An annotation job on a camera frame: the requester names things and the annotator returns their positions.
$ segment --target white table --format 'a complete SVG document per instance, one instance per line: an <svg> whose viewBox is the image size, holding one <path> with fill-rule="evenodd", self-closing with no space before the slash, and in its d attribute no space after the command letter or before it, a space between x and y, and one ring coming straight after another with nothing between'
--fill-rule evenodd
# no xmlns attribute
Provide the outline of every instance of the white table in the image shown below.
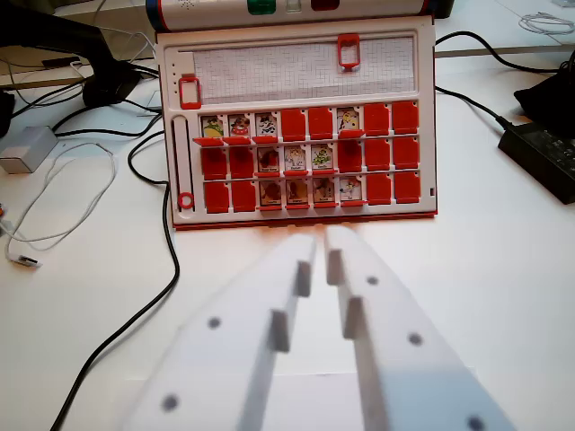
<svg viewBox="0 0 575 431"><path fill-rule="evenodd" d="M516 61L547 66L559 60L532 55ZM543 77L502 67L490 57L440 59L438 84L514 119L512 93ZM137 88L132 100L155 88L147 86ZM500 130L492 119L446 95L438 94L437 103L438 216L350 226L396 271L518 430L574 429L575 206L562 205L497 149ZM33 110L14 127L54 124L76 108ZM146 122L102 108L66 127L140 130ZM90 139L62 141L50 157L64 144ZM119 176L93 215L41 256L13 243L13 250L44 262L39 270L0 259L0 429L49 428L93 349L173 274L161 226L163 189L128 170L133 142L97 140L118 156ZM88 149L80 155L30 213L26 233L68 226L105 180L107 158ZM162 145L143 152L136 166L165 178ZM47 168L43 163L33 175L0 174L8 219L20 213ZM295 232L318 239L314 284L312 296L298 305L292 351L278 357L264 430L362 429L353 347L341 337L337 295L324 280L323 229L175 233L180 283L148 322L92 370L64 429L117 429L178 327L227 280Z"/></svg>
<svg viewBox="0 0 575 431"><path fill-rule="evenodd" d="M506 7L512 13L516 14L517 17L524 15L531 15L538 12L550 13L558 18L563 18L563 20L569 20L575 22L575 7L561 7L551 0L496 0L497 3ZM575 32L571 34L557 34L551 36L554 40L557 40L562 45L574 45L575 44Z"/></svg>
<svg viewBox="0 0 575 431"><path fill-rule="evenodd" d="M519 18L514 12L495 0L456 0L451 16L445 20L436 20L435 26L437 39L454 31L473 31L487 40L495 49L509 50L511 48L515 52L534 52L560 46L557 40L549 36L523 30L519 27L518 21ZM452 57L465 55L466 51L478 49L485 51L483 45L476 40L453 38L438 45L436 52L440 57Z"/></svg>

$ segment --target character card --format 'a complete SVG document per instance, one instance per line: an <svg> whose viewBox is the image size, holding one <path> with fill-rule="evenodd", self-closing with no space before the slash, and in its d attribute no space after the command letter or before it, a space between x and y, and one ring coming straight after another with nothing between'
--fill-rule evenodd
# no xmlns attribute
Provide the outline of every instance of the character card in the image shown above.
<svg viewBox="0 0 575 431"><path fill-rule="evenodd" d="M338 108L338 130L359 129L359 113L353 108Z"/></svg>
<svg viewBox="0 0 575 431"><path fill-rule="evenodd" d="M356 177L340 177L340 200L361 200L361 181Z"/></svg>
<svg viewBox="0 0 575 431"><path fill-rule="evenodd" d="M277 148L258 148L258 172L279 172Z"/></svg>
<svg viewBox="0 0 575 431"><path fill-rule="evenodd" d="M278 121L271 115L271 112L255 114L255 134L256 136L278 135Z"/></svg>
<svg viewBox="0 0 575 431"><path fill-rule="evenodd" d="M305 180L286 181L287 202L289 204L307 203L307 182Z"/></svg>
<svg viewBox="0 0 575 431"><path fill-rule="evenodd" d="M279 181L260 181L260 204L262 207L281 205Z"/></svg>
<svg viewBox="0 0 575 431"><path fill-rule="evenodd" d="M250 137L250 119L245 115L230 115L227 122L230 127L230 136Z"/></svg>
<svg viewBox="0 0 575 431"><path fill-rule="evenodd" d="M215 115L202 117L201 129L204 137L222 137L224 135L222 120Z"/></svg>
<svg viewBox="0 0 575 431"><path fill-rule="evenodd" d="M333 150L327 144L312 145L312 169L333 169Z"/></svg>
<svg viewBox="0 0 575 431"><path fill-rule="evenodd" d="M333 202L334 200L333 178L314 178L314 202Z"/></svg>
<svg viewBox="0 0 575 431"><path fill-rule="evenodd" d="M305 150L301 146L284 146L286 171L305 171Z"/></svg>

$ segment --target power adapter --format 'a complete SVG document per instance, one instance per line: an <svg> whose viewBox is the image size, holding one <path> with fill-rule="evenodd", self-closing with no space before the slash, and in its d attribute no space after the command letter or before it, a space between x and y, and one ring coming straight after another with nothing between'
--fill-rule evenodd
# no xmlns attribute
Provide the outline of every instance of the power adapter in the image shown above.
<svg viewBox="0 0 575 431"><path fill-rule="evenodd" d="M533 122L506 122L499 149L551 191L563 204L575 202L575 144Z"/></svg>

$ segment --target grid paper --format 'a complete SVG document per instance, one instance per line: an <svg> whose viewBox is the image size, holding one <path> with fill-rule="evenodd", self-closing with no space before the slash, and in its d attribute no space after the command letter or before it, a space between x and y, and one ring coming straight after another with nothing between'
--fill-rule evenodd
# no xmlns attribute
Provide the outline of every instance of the grid paper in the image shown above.
<svg viewBox="0 0 575 431"><path fill-rule="evenodd" d="M353 71L338 65L336 43L196 51L194 64L203 104L414 90L413 38L362 40L360 52Z"/></svg>

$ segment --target guess who game board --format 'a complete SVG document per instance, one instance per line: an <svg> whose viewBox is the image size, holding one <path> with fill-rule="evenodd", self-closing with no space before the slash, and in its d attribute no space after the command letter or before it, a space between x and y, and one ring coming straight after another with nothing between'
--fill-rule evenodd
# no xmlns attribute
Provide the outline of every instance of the guess who game board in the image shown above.
<svg viewBox="0 0 575 431"><path fill-rule="evenodd" d="M433 216L431 17L158 34L178 228Z"/></svg>

